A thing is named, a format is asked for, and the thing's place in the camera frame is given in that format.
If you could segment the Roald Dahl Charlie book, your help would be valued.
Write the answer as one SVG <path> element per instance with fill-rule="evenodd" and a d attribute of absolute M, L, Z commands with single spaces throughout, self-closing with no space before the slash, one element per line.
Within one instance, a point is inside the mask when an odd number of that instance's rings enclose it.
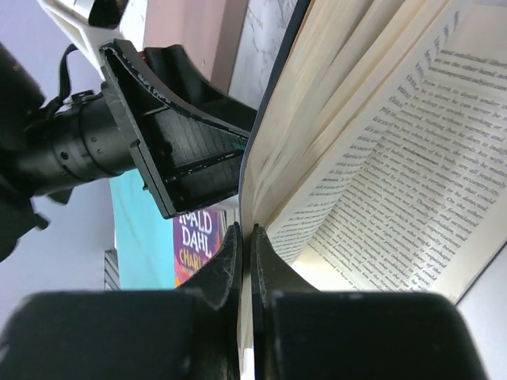
<path fill-rule="evenodd" d="M 175 286 L 179 287 L 217 254 L 225 234 L 223 211 L 206 208 L 172 219 Z"/>

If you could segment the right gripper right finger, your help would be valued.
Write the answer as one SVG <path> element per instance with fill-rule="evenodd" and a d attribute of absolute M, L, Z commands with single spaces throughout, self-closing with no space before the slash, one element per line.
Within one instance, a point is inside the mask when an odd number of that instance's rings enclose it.
<path fill-rule="evenodd" d="M 256 224 L 250 235 L 250 273 L 253 307 L 253 348 L 256 356 L 265 353 L 267 322 L 265 312 L 273 292 L 317 292 L 274 250 L 269 236 Z"/>

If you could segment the Nineteen Eighty-Four book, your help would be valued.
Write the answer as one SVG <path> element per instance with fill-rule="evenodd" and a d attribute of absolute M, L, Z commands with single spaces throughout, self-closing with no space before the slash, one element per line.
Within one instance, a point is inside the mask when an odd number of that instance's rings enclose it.
<path fill-rule="evenodd" d="M 239 203 L 320 290 L 458 302 L 506 242 L 505 2 L 298 2 Z"/>

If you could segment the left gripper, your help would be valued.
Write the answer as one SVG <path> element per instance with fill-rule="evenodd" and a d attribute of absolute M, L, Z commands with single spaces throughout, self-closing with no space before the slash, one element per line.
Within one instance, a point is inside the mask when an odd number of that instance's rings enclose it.
<path fill-rule="evenodd" d="M 237 195 L 257 110 L 214 87 L 184 47 L 99 47 L 106 103 L 163 218 Z"/>

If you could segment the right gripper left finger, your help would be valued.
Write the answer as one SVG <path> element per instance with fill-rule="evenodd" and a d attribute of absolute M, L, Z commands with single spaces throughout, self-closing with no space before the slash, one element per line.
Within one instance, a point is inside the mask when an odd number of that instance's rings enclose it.
<path fill-rule="evenodd" d="M 237 353 L 238 302 L 242 277 L 242 236 L 236 222 L 227 228 L 219 251 L 176 289 L 177 343 L 181 353 L 207 345 Z"/>

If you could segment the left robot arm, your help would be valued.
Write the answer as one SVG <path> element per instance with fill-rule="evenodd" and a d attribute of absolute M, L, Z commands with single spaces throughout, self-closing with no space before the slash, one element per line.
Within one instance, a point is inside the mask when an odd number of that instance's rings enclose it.
<path fill-rule="evenodd" d="M 68 62 L 46 100 L 1 51 L 1 256 L 48 220 L 32 199 L 69 201 L 74 188 L 137 170 L 164 219 L 238 193 L 254 108 L 215 88 L 185 49 L 115 39 L 99 48 L 101 91 L 73 93 Z"/>

